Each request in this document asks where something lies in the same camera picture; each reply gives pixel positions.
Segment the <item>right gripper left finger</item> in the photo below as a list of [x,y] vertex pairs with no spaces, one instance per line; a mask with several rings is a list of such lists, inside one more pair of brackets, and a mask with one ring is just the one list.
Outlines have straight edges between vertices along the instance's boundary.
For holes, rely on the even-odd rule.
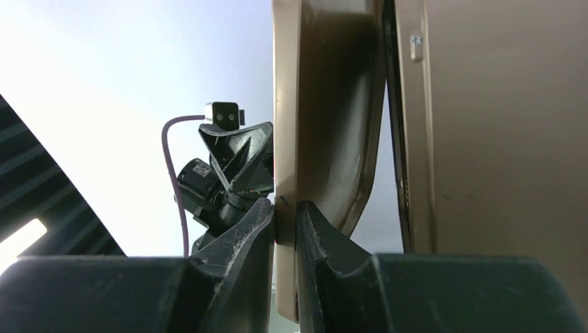
[[258,200],[189,257],[25,257],[1,275],[2,332],[267,332],[274,207]]

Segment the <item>gold chocolate box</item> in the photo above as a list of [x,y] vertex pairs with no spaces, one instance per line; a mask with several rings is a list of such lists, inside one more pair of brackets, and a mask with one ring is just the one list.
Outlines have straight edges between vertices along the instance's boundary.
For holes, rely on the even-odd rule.
[[587,2],[390,1],[411,253],[523,255],[587,313]]

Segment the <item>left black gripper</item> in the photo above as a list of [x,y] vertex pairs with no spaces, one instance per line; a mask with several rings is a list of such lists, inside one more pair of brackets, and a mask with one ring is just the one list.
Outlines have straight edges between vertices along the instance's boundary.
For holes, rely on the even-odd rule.
[[259,198],[274,192],[273,124],[224,131],[216,124],[198,132],[211,164],[196,158],[177,177],[183,209],[207,231],[193,243],[200,250],[238,223]]

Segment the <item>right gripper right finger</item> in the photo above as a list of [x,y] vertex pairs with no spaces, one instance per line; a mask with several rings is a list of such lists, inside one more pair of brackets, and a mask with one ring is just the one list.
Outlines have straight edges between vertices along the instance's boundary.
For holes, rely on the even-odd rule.
[[584,332],[555,276],[525,257],[371,254],[297,205],[302,332]]

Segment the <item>brown box lid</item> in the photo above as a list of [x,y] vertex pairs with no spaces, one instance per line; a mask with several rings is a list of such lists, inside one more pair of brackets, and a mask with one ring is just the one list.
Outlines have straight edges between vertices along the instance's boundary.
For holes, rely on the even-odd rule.
[[374,184],[385,86],[382,1],[274,1],[276,308],[299,322],[295,211],[350,236]]

